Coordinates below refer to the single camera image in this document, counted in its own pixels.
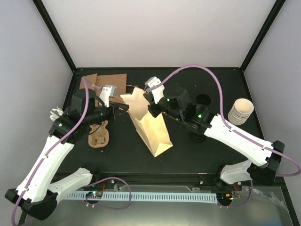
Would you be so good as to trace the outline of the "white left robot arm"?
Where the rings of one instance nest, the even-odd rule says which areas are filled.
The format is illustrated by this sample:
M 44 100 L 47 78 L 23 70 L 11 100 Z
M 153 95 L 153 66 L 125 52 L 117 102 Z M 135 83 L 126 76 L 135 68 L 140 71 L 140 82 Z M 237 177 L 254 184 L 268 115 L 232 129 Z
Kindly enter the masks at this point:
M 79 89 L 73 94 L 70 106 L 55 118 L 30 173 L 17 188 L 8 189 L 5 198 L 29 216 L 45 220 L 67 195 L 82 187 L 98 187 L 100 171 L 88 164 L 55 183 L 52 179 L 64 158 L 88 135 L 92 125 L 117 121 L 129 109 L 128 105 L 112 102 L 109 97 L 108 88 L 103 88 L 100 96 L 91 89 Z

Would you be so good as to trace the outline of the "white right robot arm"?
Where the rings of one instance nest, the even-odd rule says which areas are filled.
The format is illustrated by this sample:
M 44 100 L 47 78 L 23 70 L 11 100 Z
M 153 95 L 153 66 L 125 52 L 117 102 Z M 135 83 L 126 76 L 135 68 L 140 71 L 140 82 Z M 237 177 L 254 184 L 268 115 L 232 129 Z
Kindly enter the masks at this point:
M 241 153 L 246 161 L 224 165 L 214 177 L 214 185 L 220 190 L 239 181 L 255 181 L 264 186 L 274 184 L 285 145 L 254 137 L 228 121 L 220 114 L 209 111 L 206 105 L 193 104 L 186 89 L 175 83 L 164 87 L 157 77 L 145 83 L 145 99 L 153 117 L 165 114 L 190 132 L 190 138 L 201 142 L 205 137 L 218 140 Z

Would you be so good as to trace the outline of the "cream paper bag with handles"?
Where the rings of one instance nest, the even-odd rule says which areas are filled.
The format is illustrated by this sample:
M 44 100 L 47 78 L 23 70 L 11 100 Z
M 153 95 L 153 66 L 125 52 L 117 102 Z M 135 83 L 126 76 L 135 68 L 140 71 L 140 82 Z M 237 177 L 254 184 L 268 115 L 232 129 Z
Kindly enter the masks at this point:
M 144 90 L 135 87 L 131 94 L 121 95 L 129 105 L 128 114 L 136 132 L 154 157 L 173 146 L 162 114 L 156 118 L 148 110 L 149 102 L 144 98 Z

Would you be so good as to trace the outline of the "brown cardboard cup carrier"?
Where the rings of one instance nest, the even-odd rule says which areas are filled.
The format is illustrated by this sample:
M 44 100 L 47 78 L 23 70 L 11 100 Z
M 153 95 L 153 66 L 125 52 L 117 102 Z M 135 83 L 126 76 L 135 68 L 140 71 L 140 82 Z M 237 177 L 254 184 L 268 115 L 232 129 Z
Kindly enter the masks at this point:
M 91 131 L 88 135 L 88 144 L 92 148 L 102 148 L 109 142 L 109 131 L 106 126 L 108 121 L 103 121 L 100 125 L 93 124 L 90 126 Z

